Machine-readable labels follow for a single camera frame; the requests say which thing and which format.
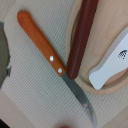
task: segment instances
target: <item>table surface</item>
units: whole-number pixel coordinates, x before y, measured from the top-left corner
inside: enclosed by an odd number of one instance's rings
[[[1,4],[3,9],[0,10],[0,14],[2,14],[0,20],[5,22],[12,66],[11,76],[3,84],[1,97],[7,96],[5,100],[3,98],[3,101],[7,101],[7,99],[12,101],[12,111],[14,111],[13,108],[17,108],[16,113],[19,114],[14,114],[15,120],[16,116],[23,114],[20,117],[30,121],[28,125],[31,127],[53,128],[60,124],[66,124],[72,128],[93,127],[87,114],[66,84],[56,75],[16,20],[19,10],[30,11],[35,22],[48,37],[66,65],[65,35],[75,2],[76,0],[54,0],[54,2],[51,0],[37,0],[36,2],[34,0],[17,0],[15,3],[14,0],[3,0],[3,6]],[[96,113],[98,128],[114,128],[119,123],[121,127],[126,125],[127,91],[128,87],[126,86],[114,94],[105,96],[85,92]],[[1,112],[3,115],[1,118],[12,125],[4,114]],[[23,118],[22,120],[20,120],[21,118],[17,119],[19,122],[25,121]]]

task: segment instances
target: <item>kitchen utensil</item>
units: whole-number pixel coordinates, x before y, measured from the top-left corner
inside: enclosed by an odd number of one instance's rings
[[[10,75],[8,64],[10,61],[7,38],[4,33],[4,23],[0,22],[0,88],[7,76]]]
[[[67,26],[65,40],[65,53],[67,60],[73,41],[74,31],[76,28],[75,26],[79,17],[81,3],[82,0],[78,0],[74,3]],[[128,2],[121,0],[118,2],[114,0],[111,2],[110,0],[99,1],[79,75],[75,79],[77,84],[89,93],[96,95],[108,95],[119,91],[128,84],[127,69],[111,77],[100,90],[96,90],[89,80],[89,71],[100,63],[113,41],[119,33],[126,28],[128,23],[127,14],[125,13],[127,6]]]
[[[73,44],[66,67],[66,73],[70,79],[75,79],[78,75],[98,1],[99,0],[82,1]]]
[[[128,27],[116,38],[101,62],[90,70],[89,80],[97,90],[115,74],[128,67]]]
[[[70,88],[72,93],[75,95],[80,104],[84,107],[86,112],[88,113],[90,119],[92,120],[94,127],[97,127],[96,116],[94,111],[85,96],[82,89],[76,84],[75,81],[70,80],[66,73],[65,67],[61,62],[59,56],[53,49],[52,45],[48,41],[48,39],[44,36],[41,30],[34,23],[31,15],[27,11],[20,11],[17,14],[17,19],[20,26],[24,29],[27,35],[31,38],[31,40],[35,43],[41,53],[45,56],[50,65],[54,68],[56,73],[62,77],[67,86]]]

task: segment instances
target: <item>knife blade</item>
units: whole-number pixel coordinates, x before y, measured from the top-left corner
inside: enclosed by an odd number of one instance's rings
[[[58,54],[45,37],[45,35],[41,32],[41,30],[37,27],[35,22],[33,21],[31,15],[27,11],[19,11],[17,14],[17,20],[26,34],[30,37],[30,39],[35,43],[40,52],[44,55],[46,60],[50,63],[50,65],[54,68],[56,73],[62,77],[65,81],[71,92],[75,95],[76,99],[83,106],[87,114],[89,115],[91,121],[94,124],[94,127],[97,127],[96,116],[89,103],[89,100],[85,96],[83,90],[80,86],[74,81],[67,77],[65,72],[65,66],[61,62]]]
[[[10,53],[7,37],[4,32],[4,23],[0,22],[0,89],[7,76],[10,76]]]

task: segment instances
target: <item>beige surface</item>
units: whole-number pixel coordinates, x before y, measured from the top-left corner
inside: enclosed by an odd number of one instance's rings
[[[0,91],[0,119],[10,128],[35,128],[3,91]]]
[[[0,21],[3,21],[16,0],[0,0]]]
[[[66,55],[68,58],[75,24],[82,0],[78,0],[73,8],[66,34]],[[103,58],[120,32],[127,27],[127,0],[99,1],[91,34],[82,60],[77,83],[93,94],[110,94],[123,88],[128,83],[127,70],[110,78],[101,90],[95,90],[89,81],[89,71]]]
[[[75,0],[60,0],[59,2],[58,0],[54,0],[54,2],[47,0],[43,1],[43,4],[38,5],[38,8],[35,7],[37,7],[39,0],[36,1],[36,4],[29,4],[28,1],[20,0],[17,2],[5,20],[5,29],[10,42],[12,55],[11,64],[13,75],[6,79],[2,90],[18,106],[22,114],[24,113],[28,120],[32,121],[32,124],[36,128],[56,128],[63,124],[68,124],[72,126],[71,128],[91,128],[92,124],[90,120],[67,86],[56,75],[39,51],[31,44],[32,42],[27,36],[22,33],[22,30],[19,30],[15,21],[15,15],[19,9],[27,8],[27,10],[31,11],[35,21],[45,32],[66,64],[64,49],[65,34]],[[106,96],[96,96],[85,92],[96,113],[98,128],[102,128],[103,126],[105,128],[114,128],[120,119],[122,119],[121,124],[127,125],[126,116],[121,114],[127,111],[125,110],[128,106],[127,92],[127,86],[114,94]],[[5,116],[4,119],[10,120],[8,114],[3,113],[3,111],[0,111],[0,113],[3,117]]]

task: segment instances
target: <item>orange wooden handle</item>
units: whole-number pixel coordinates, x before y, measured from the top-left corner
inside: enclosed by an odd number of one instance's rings
[[[65,73],[65,67],[63,63],[61,62],[59,56],[51,46],[48,39],[33,21],[30,13],[27,11],[18,12],[17,20],[20,26],[24,29],[27,35],[31,38],[31,40],[35,43],[41,53],[45,56],[47,61],[54,68],[56,73],[59,76],[62,76]]]

